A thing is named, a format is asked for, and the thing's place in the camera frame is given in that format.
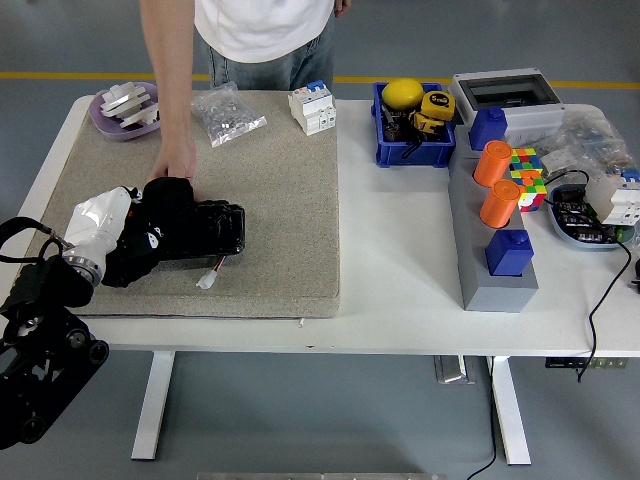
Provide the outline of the person's right hand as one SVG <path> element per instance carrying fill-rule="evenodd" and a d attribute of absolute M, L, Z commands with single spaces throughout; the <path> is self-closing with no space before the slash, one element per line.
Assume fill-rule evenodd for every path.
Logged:
<path fill-rule="evenodd" d="M 192 139 L 163 138 L 156 161 L 150 171 L 149 180 L 174 177 L 192 182 L 196 166 L 196 146 Z"/>

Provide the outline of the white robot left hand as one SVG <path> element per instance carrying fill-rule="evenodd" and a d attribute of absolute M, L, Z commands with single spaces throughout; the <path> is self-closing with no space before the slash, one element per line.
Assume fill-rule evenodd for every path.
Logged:
<path fill-rule="evenodd" d="M 73 210 L 64 240 L 69 247 L 66 257 L 90 259 L 94 263 L 112 252 L 145 254 L 157 249 L 163 239 L 158 227 L 135 217 L 133 207 L 142 207 L 142 191 L 119 186 L 92 197 Z"/>

